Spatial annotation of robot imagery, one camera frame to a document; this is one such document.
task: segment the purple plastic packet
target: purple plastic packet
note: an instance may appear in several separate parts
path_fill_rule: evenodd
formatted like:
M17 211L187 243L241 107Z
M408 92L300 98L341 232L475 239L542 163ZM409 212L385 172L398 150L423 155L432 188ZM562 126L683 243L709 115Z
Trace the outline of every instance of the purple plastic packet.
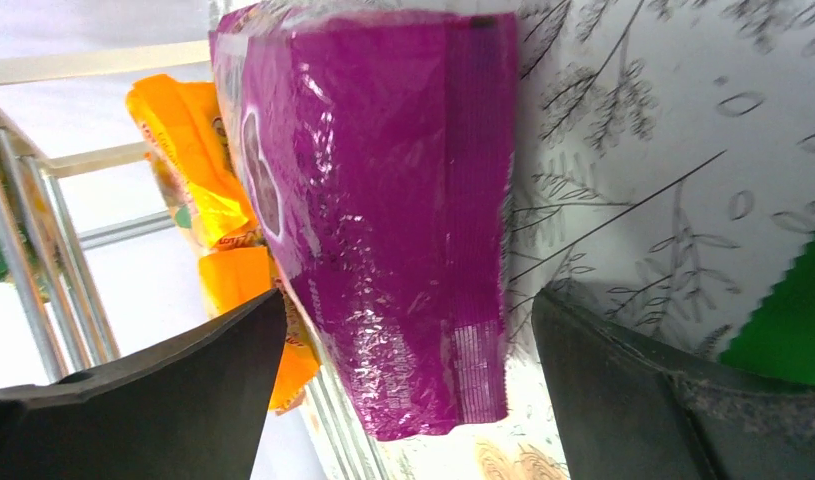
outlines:
M220 97L237 96L223 115L364 428L394 440L504 418L514 15L277 11L231 14L211 37Z

